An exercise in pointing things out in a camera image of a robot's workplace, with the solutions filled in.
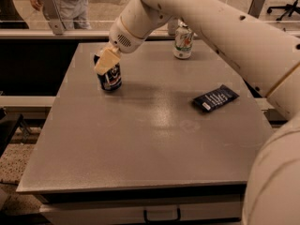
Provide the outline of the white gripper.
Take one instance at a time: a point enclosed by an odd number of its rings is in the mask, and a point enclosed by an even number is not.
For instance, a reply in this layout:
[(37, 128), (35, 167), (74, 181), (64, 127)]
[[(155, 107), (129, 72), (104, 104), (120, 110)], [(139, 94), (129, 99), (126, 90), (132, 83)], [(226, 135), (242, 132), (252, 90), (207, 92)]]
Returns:
[(135, 52), (154, 30), (170, 18), (171, 15), (147, 6), (142, 0), (130, 0), (110, 29), (112, 46), (99, 49), (94, 56), (95, 72), (104, 75), (119, 63), (120, 52)]

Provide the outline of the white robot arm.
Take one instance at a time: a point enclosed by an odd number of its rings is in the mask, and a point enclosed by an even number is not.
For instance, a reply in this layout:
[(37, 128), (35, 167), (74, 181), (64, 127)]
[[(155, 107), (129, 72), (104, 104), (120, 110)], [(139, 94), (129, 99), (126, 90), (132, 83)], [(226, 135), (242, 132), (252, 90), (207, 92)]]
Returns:
[(287, 120), (255, 158), (242, 224), (300, 225), (300, 38), (218, 0), (130, 0), (96, 73), (105, 74), (171, 18), (189, 26)]

